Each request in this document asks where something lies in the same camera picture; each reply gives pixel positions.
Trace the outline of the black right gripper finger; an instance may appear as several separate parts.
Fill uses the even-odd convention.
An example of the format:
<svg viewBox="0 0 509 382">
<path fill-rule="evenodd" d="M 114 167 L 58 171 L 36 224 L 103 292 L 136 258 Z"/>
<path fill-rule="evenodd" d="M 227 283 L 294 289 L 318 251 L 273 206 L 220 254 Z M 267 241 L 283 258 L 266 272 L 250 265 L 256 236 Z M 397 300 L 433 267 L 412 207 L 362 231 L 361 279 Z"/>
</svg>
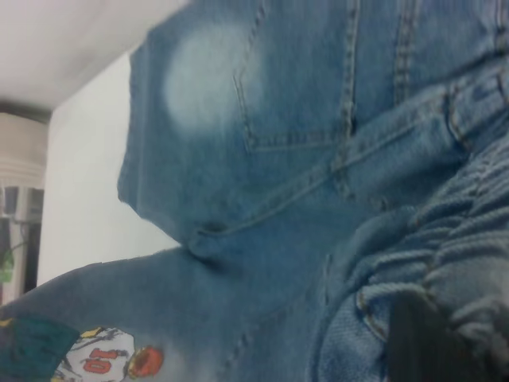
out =
<svg viewBox="0 0 509 382">
<path fill-rule="evenodd" d="M 389 381 L 482 381 L 483 365 L 424 298 L 394 300 L 387 338 Z"/>
</svg>

